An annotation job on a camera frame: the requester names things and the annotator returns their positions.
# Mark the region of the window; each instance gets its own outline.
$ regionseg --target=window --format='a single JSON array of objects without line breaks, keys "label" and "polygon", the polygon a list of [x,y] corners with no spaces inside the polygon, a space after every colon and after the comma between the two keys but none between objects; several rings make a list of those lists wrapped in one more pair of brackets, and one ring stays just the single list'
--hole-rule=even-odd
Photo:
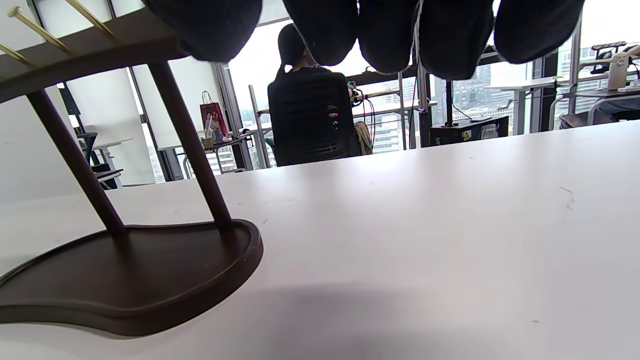
[{"label": "window", "polygon": [[[531,77],[531,64],[512,65],[509,63],[494,63],[476,68],[474,77],[464,81],[453,82],[453,103],[458,108],[453,109],[454,120],[481,117],[509,116],[509,135],[513,133],[513,92],[487,89],[487,86],[524,81]],[[432,108],[434,126],[441,126],[447,121],[446,82],[431,75],[431,99],[438,102]],[[531,109],[527,100],[527,110]]]},{"label": "window", "polygon": [[[638,32],[637,26],[626,16],[627,13],[637,13],[638,11],[640,11],[640,3],[637,0],[610,0],[606,4],[603,4],[601,0],[586,0],[582,8],[580,60],[595,60],[596,52],[591,50],[594,45],[619,41],[625,41],[628,44],[640,43],[640,32]],[[571,42],[569,39],[559,48],[558,75],[566,78],[569,78],[571,72]],[[582,69],[579,77],[589,76],[592,70],[593,67]],[[578,84],[578,91],[597,90],[606,86],[606,79],[583,81]],[[566,91],[568,91],[567,88],[561,89],[561,92]],[[589,111],[596,101],[597,99],[592,98],[577,98],[575,112]],[[559,129],[559,117],[567,114],[568,108],[568,101],[562,101],[557,105],[554,129]]]},{"label": "window", "polygon": [[[291,20],[287,20],[256,28],[240,54],[229,63],[229,71],[233,79],[238,107],[245,127],[254,129],[257,127],[248,89],[249,85],[253,85],[258,110],[269,107],[267,86],[273,81],[280,68],[278,34],[285,25],[290,23]],[[341,72],[345,76],[352,76],[361,74],[368,66],[369,64],[362,58],[360,47],[358,43],[356,43],[342,63],[328,68],[335,72]],[[404,105],[407,108],[411,107],[412,104],[414,106],[418,105],[417,99],[414,102],[412,95],[415,89],[414,83],[415,78],[404,79],[403,81]],[[366,94],[370,94],[385,90],[398,90],[399,83],[398,81],[388,81],[385,83],[359,86],[359,88]],[[363,106],[358,106],[353,109],[354,121],[362,121],[362,114],[366,113],[366,124],[371,125],[372,110],[374,110],[376,113],[375,123],[377,124],[376,134],[378,131],[393,132],[393,139],[385,140],[386,142],[393,143],[393,145],[387,144],[391,146],[383,147],[380,151],[374,150],[374,152],[379,153],[402,149],[402,123],[400,121],[400,115],[393,113],[394,110],[399,109],[399,96],[386,95],[375,97],[371,99],[371,102],[373,103],[373,109],[368,102]],[[271,127],[271,117],[268,114],[263,115],[260,122],[263,128]],[[269,160],[273,165],[275,161],[271,147],[267,146],[267,149]],[[254,161],[255,158],[255,153],[252,153],[252,159]]]}]

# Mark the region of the red shopping bag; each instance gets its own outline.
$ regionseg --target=red shopping bag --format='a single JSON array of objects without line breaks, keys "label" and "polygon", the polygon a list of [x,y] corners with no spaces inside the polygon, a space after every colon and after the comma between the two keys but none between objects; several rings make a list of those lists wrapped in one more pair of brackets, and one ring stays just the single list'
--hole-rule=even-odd
[{"label": "red shopping bag", "polygon": [[222,143],[228,137],[227,122],[222,115],[220,104],[213,102],[208,91],[202,92],[202,104],[200,105],[202,114],[202,125],[206,139],[212,139],[213,143]]}]

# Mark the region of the dark brown wooden base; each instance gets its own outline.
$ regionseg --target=dark brown wooden base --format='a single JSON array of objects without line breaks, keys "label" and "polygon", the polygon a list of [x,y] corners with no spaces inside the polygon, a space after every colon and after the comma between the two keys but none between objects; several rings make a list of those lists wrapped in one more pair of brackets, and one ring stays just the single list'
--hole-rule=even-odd
[{"label": "dark brown wooden base", "polygon": [[258,228],[233,220],[127,226],[53,249],[0,278],[0,323],[55,322],[124,336],[184,323],[235,292],[258,267]]}]

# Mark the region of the white roller blind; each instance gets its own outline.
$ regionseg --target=white roller blind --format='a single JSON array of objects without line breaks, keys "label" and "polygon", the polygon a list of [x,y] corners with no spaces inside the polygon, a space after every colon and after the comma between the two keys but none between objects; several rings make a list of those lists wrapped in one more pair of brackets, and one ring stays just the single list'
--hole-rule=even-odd
[{"label": "white roller blind", "polygon": [[[21,7],[33,19],[25,0],[0,0],[0,8],[11,6]],[[42,42],[36,33],[6,16],[0,16],[0,34],[10,35],[3,37],[2,42],[14,49]],[[73,133],[58,88],[52,86],[46,91]],[[24,96],[0,104],[0,165],[0,204],[82,192]]]},{"label": "white roller blind", "polygon": [[[117,16],[138,10],[142,7],[140,0],[113,0],[113,9]],[[196,129],[202,130],[200,103],[202,92],[207,90],[215,102],[221,102],[216,78],[211,65],[192,57],[169,61],[175,81],[178,83],[182,98],[189,110],[189,115]],[[147,111],[149,124],[154,132],[158,149],[180,147],[180,140],[175,133],[169,114],[166,112],[160,93],[146,65],[133,67],[138,82],[142,102]]]},{"label": "white roller blind", "polygon": [[289,13],[287,13],[282,0],[262,0],[262,13],[258,25],[288,18]]},{"label": "white roller blind", "polygon": [[[36,4],[46,29],[56,37],[92,26],[66,1],[39,0]],[[82,4],[101,21],[110,19],[104,0],[82,0]],[[147,143],[126,70],[87,76],[69,81],[67,85],[85,129],[98,132],[96,144],[132,139],[109,148],[116,168],[124,169],[122,184],[154,183]]]}]

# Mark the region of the wooden rod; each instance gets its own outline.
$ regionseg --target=wooden rod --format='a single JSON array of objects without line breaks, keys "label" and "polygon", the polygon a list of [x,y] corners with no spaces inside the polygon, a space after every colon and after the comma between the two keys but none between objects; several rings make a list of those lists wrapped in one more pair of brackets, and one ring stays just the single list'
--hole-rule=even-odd
[{"label": "wooden rod", "polygon": [[150,63],[148,66],[218,229],[221,232],[231,229],[231,215],[229,215],[225,199],[222,197],[216,178],[213,176],[211,165],[191,121],[187,106],[182,100],[169,64],[164,61]]},{"label": "wooden rod", "polygon": [[27,94],[27,98],[107,231],[117,243],[127,243],[127,229],[80,152],[77,140],[69,133],[50,98],[44,90]]}]

